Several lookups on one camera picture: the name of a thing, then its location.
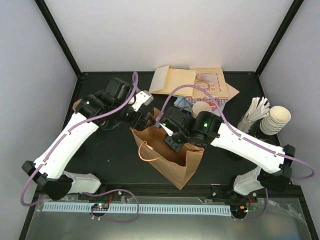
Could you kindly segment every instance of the brown paper bag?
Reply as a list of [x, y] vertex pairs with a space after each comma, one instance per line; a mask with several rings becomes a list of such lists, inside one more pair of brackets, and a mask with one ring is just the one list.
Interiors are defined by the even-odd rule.
[[[154, 117], [157, 118], [159, 114], [160, 111], [154, 108]], [[186, 143], [179, 152], [175, 152], [164, 142], [166, 131], [155, 126], [143, 131], [135, 129], [131, 131], [138, 146], [140, 158], [149, 162], [181, 190], [196, 172], [204, 149]]]

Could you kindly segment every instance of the cable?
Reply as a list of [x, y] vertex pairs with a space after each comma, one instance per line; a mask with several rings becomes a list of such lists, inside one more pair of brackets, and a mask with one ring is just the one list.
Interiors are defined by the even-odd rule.
[[268, 205], [269, 205], [269, 195], [268, 195], [268, 190], [265, 188], [265, 207], [262, 213], [260, 213], [259, 216], [256, 216], [254, 218], [250, 218], [250, 219], [240, 219], [240, 218], [236, 218], [232, 212], [231, 212], [231, 217], [235, 220], [235, 221], [242, 221], [242, 222], [251, 222], [251, 221], [255, 221], [260, 219], [268, 210]]
[[[165, 108], [166, 108], [166, 105], [168, 104], [169, 102], [169, 99], [173, 96], [173, 94], [178, 91], [179, 89], [183, 89], [183, 88], [194, 88], [194, 89], [197, 89], [201, 92], [203, 92], [204, 94], [206, 94], [213, 102], [214, 104], [217, 106], [217, 109], [222, 117], [222, 120], [223, 122], [225, 123], [225, 125], [230, 129], [230, 131], [236, 135], [237, 137], [241, 137], [241, 134], [240, 133], [237, 133], [230, 125], [230, 123], [227, 121], [225, 115], [223, 114], [223, 112], [221, 111], [217, 101], [214, 99], [214, 97], [212, 97], [207, 91], [205, 91], [204, 89], [202, 89], [201, 87], [198, 87], [198, 86], [195, 86], [195, 85], [191, 85], [191, 84], [186, 84], [186, 85], [182, 85], [182, 86], [178, 86], [176, 89], [174, 89], [170, 94], [169, 96], [166, 98], [163, 106], [162, 106], [162, 109], [161, 109], [161, 112], [160, 112], [160, 115], [157, 117], [156, 119], [156, 124], [159, 125], [159, 121], [160, 121], [160, 118], [162, 117], [162, 115], [164, 114], [164, 111], [165, 111]], [[297, 159], [295, 157], [292, 157], [292, 156], [288, 156], [288, 155], [285, 155], [285, 154], [282, 154], [282, 153], [276, 153], [275, 151], [272, 151], [271, 149], [267, 148], [267, 147], [264, 147], [246, 137], [243, 137], [242, 138], [243, 140], [247, 141], [248, 143], [251, 143], [252, 145], [260, 148], [260, 149], [263, 149], [273, 155], [277, 155], [279, 157], [282, 157], [282, 158], [286, 158], [286, 159], [289, 159], [289, 160], [292, 160], [292, 161], [295, 161], [295, 162], [298, 162], [306, 167], [308, 167], [309, 169], [311, 169], [312, 173], [310, 175], [307, 175], [307, 176], [303, 176], [303, 177], [293, 177], [291, 178], [291, 180], [306, 180], [306, 179], [310, 179], [312, 178], [315, 174], [316, 174], [316, 169], [311, 166], [310, 164], [300, 160], [300, 159]]]
[[140, 206], [139, 206], [139, 201], [138, 201], [137, 197], [131, 191], [128, 191], [128, 190], [125, 190], [125, 189], [114, 189], [114, 190], [106, 191], [106, 192], [100, 193], [100, 194], [91, 194], [91, 193], [85, 193], [85, 192], [84, 192], [84, 194], [87, 195], [87, 196], [90, 196], [90, 197], [101, 197], [103, 195], [114, 193], [114, 192], [118, 192], [118, 191], [130, 194], [134, 198], [134, 200], [136, 201], [136, 213], [135, 213], [135, 215], [134, 215], [134, 217], [132, 219], [123, 221], [123, 220], [115, 220], [115, 219], [108, 218], [108, 217], [97, 217], [97, 216], [94, 216], [94, 210], [93, 209], [91, 211], [91, 216], [93, 218], [96, 217], [98, 219], [100, 218], [100, 219], [103, 219], [103, 220], [111, 221], [111, 222], [114, 222], [114, 223], [120, 223], [120, 224], [128, 224], [128, 223], [131, 223], [134, 220], [136, 220], [138, 215], [139, 215]]
[[[94, 121], [94, 120], [97, 120], [97, 119], [101, 119], [101, 118], [105, 118], [109, 115], [112, 115], [114, 113], [116, 113], [117, 111], [123, 109], [129, 102], [130, 100], [133, 98], [133, 96], [135, 95], [136, 93], [136, 89], [138, 88], [138, 73], [135, 71], [133, 74], [132, 74], [132, 82], [133, 82], [133, 89], [130, 93], [130, 95], [128, 96], [128, 98], [120, 105], [118, 106], [117, 108], [107, 112], [107, 113], [104, 113], [102, 115], [99, 115], [99, 116], [94, 116], [94, 117], [91, 117], [91, 118], [88, 118], [86, 120], [83, 120], [77, 124], [75, 124], [74, 126], [72, 126], [70, 129], [68, 129], [68, 132], [71, 133], [71, 131], [73, 129], [75, 129], [76, 127], [80, 126], [81, 124], [84, 124], [84, 123], [88, 123], [88, 122], [91, 122], [91, 121]], [[50, 149], [50, 151], [48, 152], [48, 154], [45, 156], [43, 162], [45, 163], [50, 155], [54, 152], [54, 150], [57, 148], [57, 146], [62, 142], [62, 140], [67, 136], [67, 134], [64, 134], [62, 135], [59, 140], [53, 145], [53, 147]], [[28, 180], [26, 181], [23, 189], [22, 189], [22, 192], [20, 194], [20, 203], [21, 205], [25, 206], [25, 207], [31, 207], [31, 206], [34, 206], [40, 202], [42, 202], [44, 200], [44, 198], [41, 198], [35, 202], [32, 202], [32, 203], [26, 203], [24, 201], [24, 196], [25, 196], [25, 193], [26, 193], [26, 190], [29, 186], [29, 184], [31, 183], [31, 181], [33, 180], [33, 178], [35, 177], [35, 175], [40, 171], [40, 169], [43, 167], [43, 164], [40, 164], [36, 170], [34, 170], [34, 172], [31, 174], [31, 176], [28, 178]]]

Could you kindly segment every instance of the white wall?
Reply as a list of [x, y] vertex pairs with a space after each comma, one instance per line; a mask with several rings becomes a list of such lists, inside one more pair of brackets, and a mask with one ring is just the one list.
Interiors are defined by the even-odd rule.
[[28, 211], [21, 166], [58, 136], [76, 76], [34, 0], [2, 0], [0, 33], [0, 236], [16, 240]]
[[293, 0], [46, 0], [82, 71], [255, 71]]
[[[283, 145], [296, 147], [296, 156], [317, 169], [302, 186], [320, 235], [320, 1], [304, 1], [264, 70], [261, 81], [273, 105], [287, 107], [291, 121], [279, 133]], [[310, 171], [293, 165], [295, 176]]]

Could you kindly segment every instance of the black metal beam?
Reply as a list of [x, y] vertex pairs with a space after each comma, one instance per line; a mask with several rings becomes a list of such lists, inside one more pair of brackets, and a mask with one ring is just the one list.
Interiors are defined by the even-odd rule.
[[58, 41], [64, 55], [68, 59], [75, 75], [77, 77], [79, 77], [81, 74], [80, 68], [78, 67], [78, 64], [77, 64], [74, 56], [72, 55], [64, 37], [62, 36], [62, 34], [61, 34], [61, 32], [60, 32], [60, 30], [54, 20], [54, 17], [51, 15], [51, 12], [49, 11], [47, 4], [45, 3], [45, 0], [34, 0], [34, 1], [37, 4], [38, 8], [40, 9], [47, 24], [49, 25], [53, 35], [55, 36], [55, 39]]
[[276, 50], [278, 44], [280, 43], [282, 37], [286, 33], [289, 25], [291, 24], [292, 20], [294, 19], [296, 13], [298, 12], [301, 4], [304, 2], [304, 0], [294, 0], [286, 13], [279, 29], [276, 31], [276, 34], [274, 35], [272, 42], [270, 43], [268, 49], [266, 50], [258, 68], [255, 71], [255, 74], [257, 76], [260, 76], [262, 72], [264, 71], [265, 67], [267, 66], [272, 54]]

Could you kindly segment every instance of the black frame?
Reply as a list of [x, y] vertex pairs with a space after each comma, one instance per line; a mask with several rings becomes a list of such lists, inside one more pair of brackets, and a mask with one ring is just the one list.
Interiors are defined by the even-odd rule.
[[[50, 13], [50, 10], [48, 8], [48, 6], [46, 5], [45, 0], [34, 0], [39, 8], [39, 10], [41, 11], [44, 19], [46, 20], [48, 26], [50, 27], [54, 37], [56, 38], [58, 44], [60, 45], [63, 53], [65, 54], [67, 60], [69, 61], [74, 73], [77, 76], [77, 82], [74, 88], [74, 92], [72, 94], [72, 98], [70, 101], [70, 105], [68, 110], [72, 109], [72, 104], [76, 101], [76, 98], [78, 96], [78, 93], [81, 89], [81, 85], [83, 82], [83, 73], [80, 70], [76, 60], [74, 59], [62, 33], [60, 32], [53, 16]], [[260, 82], [260, 75], [262, 74], [263, 70], [265, 69], [265, 67], [267, 66], [270, 58], [272, 57], [274, 51], [276, 50], [279, 42], [281, 41], [282, 37], [284, 36], [284, 34], [286, 33], [289, 25], [291, 24], [292, 20], [294, 19], [296, 13], [298, 12], [300, 6], [302, 5], [302, 3], [304, 2], [304, 0], [293, 0], [288, 12], [286, 13], [280, 27], [278, 28], [275, 36], [273, 37], [267, 51], [265, 52], [260, 64], [258, 65], [258, 68], [256, 69], [255, 72], [253, 72], [253, 74], [255, 74], [259, 84], [260, 84], [260, 89], [261, 92], [263, 93], [263, 88], [261, 86], [261, 82]], [[67, 114], [63, 127], [66, 126], [66, 124], [69, 121], [69, 114]], [[139, 185], [139, 184], [132, 184], [132, 185], [126, 185], [123, 186], [126, 189], [134, 192], [134, 193], [139, 193], [139, 195], [143, 195], [143, 196], [158, 196], [159, 193], [161, 193], [161, 196], [163, 197], [175, 197], [177, 196], [177, 194], [179, 193], [179, 196], [181, 197], [181, 192], [177, 191], [177, 189], [175, 187], [172, 188], [168, 188], [167, 186], [165, 188], [162, 188], [161, 186], [159, 186], [159, 189], [155, 189], [155, 188], [149, 188], [146, 187], [144, 185]], [[210, 196], [211, 195], [211, 189], [208, 187], [204, 187], [201, 188], [197, 185], [197, 188], [194, 188], [192, 186], [189, 187], [185, 187], [183, 188], [183, 196], [186, 197], [200, 197], [200, 196]], [[39, 195], [42, 193], [41, 189], [37, 188], [37, 190], [35, 191], [34, 197], [32, 201], [35, 201], [36, 199], [38, 199]], [[258, 197], [265, 197], [264, 191], [257, 191], [257, 196]], [[269, 193], [269, 197], [270, 198], [298, 198], [305, 220], [307, 222], [307, 226], [311, 235], [311, 238], [313, 240], [318, 240], [318, 235], [316, 232], [316, 228], [315, 225], [312, 221], [311, 215], [310, 215], [310, 211], [308, 209], [308, 205], [306, 203], [306, 199], [304, 197], [304, 194], [302, 192], [302, 189], [300, 186], [298, 185], [290, 185], [285, 192], [270, 192]], [[30, 226], [31, 223], [31, 219], [33, 216], [33, 213], [35, 211], [35, 206], [32, 206], [29, 208], [28, 214], [26, 216], [22, 231], [21, 231], [21, 235], [20, 235], [20, 240], [24, 240], [27, 236], [28, 233], [28, 228]]]

